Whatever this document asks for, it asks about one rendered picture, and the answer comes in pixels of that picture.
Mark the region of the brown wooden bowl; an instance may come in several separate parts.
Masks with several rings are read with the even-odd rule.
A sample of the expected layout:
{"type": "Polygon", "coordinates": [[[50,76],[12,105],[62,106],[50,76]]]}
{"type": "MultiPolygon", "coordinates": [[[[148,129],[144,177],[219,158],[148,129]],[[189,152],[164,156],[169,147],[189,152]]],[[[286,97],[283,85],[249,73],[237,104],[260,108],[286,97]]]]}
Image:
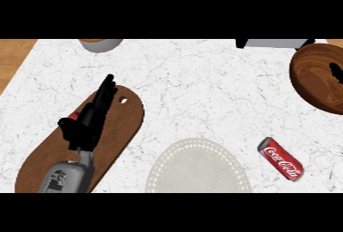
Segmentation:
{"type": "Polygon", "coordinates": [[[343,48],[327,43],[302,47],[290,62],[290,79],[305,101],[323,111],[343,115],[343,84],[331,74],[330,63],[343,70],[343,48]]]}

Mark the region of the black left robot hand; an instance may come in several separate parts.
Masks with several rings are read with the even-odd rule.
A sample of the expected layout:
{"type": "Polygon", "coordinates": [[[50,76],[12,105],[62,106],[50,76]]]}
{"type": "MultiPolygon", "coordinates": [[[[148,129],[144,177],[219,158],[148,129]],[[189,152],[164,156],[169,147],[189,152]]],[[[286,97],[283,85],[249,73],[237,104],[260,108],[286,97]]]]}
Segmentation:
{"type": "Polygon", "coordinates": [[[117,91],[114,75],[110,74],[98,88],[93,101],[86,104],[79,117],[59,119],[58,125],[62,129],[64,139],[70,142],[68,148],[71,150],[93,151],[101,139],[117,91]]]}

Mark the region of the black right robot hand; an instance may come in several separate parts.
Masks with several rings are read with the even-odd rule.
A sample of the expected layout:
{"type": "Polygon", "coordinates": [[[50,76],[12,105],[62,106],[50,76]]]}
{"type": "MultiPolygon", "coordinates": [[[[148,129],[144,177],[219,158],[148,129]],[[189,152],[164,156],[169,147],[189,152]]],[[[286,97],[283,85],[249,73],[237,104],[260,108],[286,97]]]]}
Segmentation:
{"type": "Polygon", "coordinates": [[[337,81],[343,84],[343,70],[336,63],[330,63],[331,74],[337,81]]]}

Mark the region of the grey and black appliance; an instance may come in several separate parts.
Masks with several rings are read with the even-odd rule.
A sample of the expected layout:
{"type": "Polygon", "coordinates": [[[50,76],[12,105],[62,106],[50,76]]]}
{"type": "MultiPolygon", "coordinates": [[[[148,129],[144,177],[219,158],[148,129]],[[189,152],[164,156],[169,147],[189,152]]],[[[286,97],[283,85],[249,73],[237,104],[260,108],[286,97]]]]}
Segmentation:
{"type": "Polygon", "coordinates": [[[235,47],[271,47],[299,49],[308,44],[314,44],[314,39],[237,39],[235,47]]]}

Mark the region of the red soda can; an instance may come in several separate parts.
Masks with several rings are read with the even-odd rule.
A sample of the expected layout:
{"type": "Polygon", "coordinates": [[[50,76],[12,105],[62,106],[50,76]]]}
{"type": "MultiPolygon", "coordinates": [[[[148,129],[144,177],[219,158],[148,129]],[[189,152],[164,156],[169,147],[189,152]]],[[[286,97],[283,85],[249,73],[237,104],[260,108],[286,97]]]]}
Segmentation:
{"type": "Polygon", "coordinates": [[[297,181],[303,177],[305,168],[300,161],[272,137],[262,140],[257,151],[287,180],[297,181]]]}

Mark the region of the brown wooden cutting board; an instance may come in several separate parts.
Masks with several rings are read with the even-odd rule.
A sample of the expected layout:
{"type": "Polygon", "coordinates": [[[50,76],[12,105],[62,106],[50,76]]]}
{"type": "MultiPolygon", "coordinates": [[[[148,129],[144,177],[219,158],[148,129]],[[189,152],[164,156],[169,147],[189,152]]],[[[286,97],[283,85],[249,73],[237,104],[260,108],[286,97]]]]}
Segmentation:
{"type": "MultiPolygon", "coordinates": [[[[138,95],[124,86],[118,85],[117,88],[118,91],[107,113],[101,140],[93,151],[95,173],[89,191],[93,191],[105,176],[136,135],[144,121],[144,104],[138,95]]],[[[80,157],[68,149],[68,142],[64,140],[62,130],[56,128],[21,165],[15,182],[15,192],[37,192],[50,167],[58,161],[65,160],[80,161],[80,157]]]]}

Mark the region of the pale round placemat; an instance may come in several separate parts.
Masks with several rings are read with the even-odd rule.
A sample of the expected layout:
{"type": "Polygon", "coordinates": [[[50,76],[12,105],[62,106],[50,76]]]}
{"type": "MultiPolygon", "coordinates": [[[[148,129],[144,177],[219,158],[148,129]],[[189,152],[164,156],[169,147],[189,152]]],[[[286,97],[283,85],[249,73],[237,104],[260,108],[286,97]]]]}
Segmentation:
{"type": "Polygon", "coordinates": [[[150,170],[150,193],[252,192],[246,170],[229,150],[215,141],[189,138],[164,150],[150,170]]]}

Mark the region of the grey round pot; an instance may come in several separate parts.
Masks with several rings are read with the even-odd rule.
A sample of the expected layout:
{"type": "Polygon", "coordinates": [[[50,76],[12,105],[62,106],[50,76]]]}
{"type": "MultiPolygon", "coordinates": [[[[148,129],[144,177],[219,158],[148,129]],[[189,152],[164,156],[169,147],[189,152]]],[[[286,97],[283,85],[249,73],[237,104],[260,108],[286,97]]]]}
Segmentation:
{"type": "Polygon", "coordinates": [[[80,39],[79,41],[92,53],[105,53],[121,44],[121,39],[80,39]]]}

